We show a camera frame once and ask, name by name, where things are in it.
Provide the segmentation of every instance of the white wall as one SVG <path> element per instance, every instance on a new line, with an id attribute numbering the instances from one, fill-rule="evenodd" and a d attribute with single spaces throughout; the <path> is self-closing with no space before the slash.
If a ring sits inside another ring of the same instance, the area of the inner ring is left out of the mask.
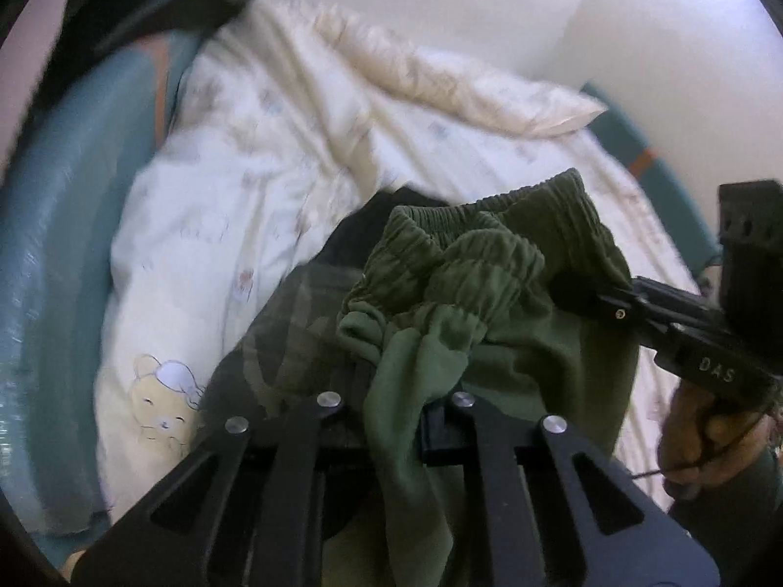
<path id="1" fill-rule="evenodd" d="M 758 0 L 312 0 L 414 41 L 592 80 L 716 223 L 719 183 L 783 175 L 783 38 Z"/>

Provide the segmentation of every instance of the bedding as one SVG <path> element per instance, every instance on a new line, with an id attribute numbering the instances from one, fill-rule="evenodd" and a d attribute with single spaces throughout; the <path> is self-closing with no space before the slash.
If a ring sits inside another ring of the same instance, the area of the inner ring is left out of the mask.
<path id="1" fill-rule="evenodd" d="M 414 46 L 340 7 L 256 0 L 193 62 L 128 195 L 95 381 L 112 522 L 187 452 L 210 375 L 275 287 L 377 190 L 451 204 L 576 168 L 632 274 L 695 291 L 592 97 Z M 676 378 L 643 349 L 616 456 L 655 466 Z M 659 479 L 641 487 L 668 505 Z"/>

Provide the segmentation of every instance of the black mechanical device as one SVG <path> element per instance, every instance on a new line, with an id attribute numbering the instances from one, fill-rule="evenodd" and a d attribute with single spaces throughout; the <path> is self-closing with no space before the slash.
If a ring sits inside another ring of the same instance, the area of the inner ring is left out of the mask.
<path id="1" fill-rule="evenodd" d="M 715 412 L 769 411 L 783 371 L 783 188 L 738 183 L 719 197 L 721 308 L 645 278 L 623 290 L 561 276 L 551 293 L 633 329 L 661 367 L 714 392 Z M 371 375 L 359 364 L 350 380 Z M 372 480 L 363 393 L 325 391 L 276 419 L 226 417 L 87 550 L 72 584 L 320 585 L 323 541 Z M 425 465 L 463 468 L 472 586 L 719 585 L 704 549 L 562 417 L 512 419 L 454 390 L 425 408 L 418 443 Z"/>

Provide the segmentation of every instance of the human hand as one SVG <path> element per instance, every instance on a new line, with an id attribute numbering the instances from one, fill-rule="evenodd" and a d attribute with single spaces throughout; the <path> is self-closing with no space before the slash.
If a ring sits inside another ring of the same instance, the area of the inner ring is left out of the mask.
<path id="1" fill-rule="evenodd" d="M 766 448 L 774 419 L 758 412 L 737 412 L 733 415 L 714 415 L 707 421 L 704 434 L 714 444 L 714 450 L 731 443 L 750 425 L 750 431 L 722 456 L 701 468 L 686 468 L 667 472 L 671 468 L 696 462 L 702 457 L 704 446 L 699 433 L 700 419 L 715 402 L 715 395 L 687 380 L 672 397 L 667 420 L 663 424 L 658 446 L 658 462 L 664 475 L 676 484 L 699 484 L 715 487 L 726 483 L 753 463 Z"/>

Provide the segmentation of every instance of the metal screw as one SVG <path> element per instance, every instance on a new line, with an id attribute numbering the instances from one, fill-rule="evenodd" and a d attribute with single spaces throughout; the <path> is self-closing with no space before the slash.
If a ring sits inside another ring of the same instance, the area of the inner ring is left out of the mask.
<path id="1" fill-rule="evenodd" d="M 543 418 L 543 429 L 545 429 L 547 433 L 565 433 L 565 429 L 568 427 L 569 423 L 560 415 L 547 415 Z"/>
<path id="2" fill-rule="evenodd" d="M 457 390 L 457 392 L 451 396 L 451 401 L 455 406 L 459 406 L 460 408 L 469 408 L 476 403 L 476 398 L 470 393 L 466 393 L 464 390 Z"/>
<path id="3" fill-rule="evenodd" d="M 317 398 L 318 406 L 324 408 L 336 408 L 342 402 L 342 397 L 339 393 L 335 393 L 333 390 L 324 390 Z"/>
<path id="4" fill-rule="evenodd" d="M 226 432 L 231 434 L 241 434 L 248 429 L 248 420 L 244 417 L 229 417 L 226 419 Z"/>

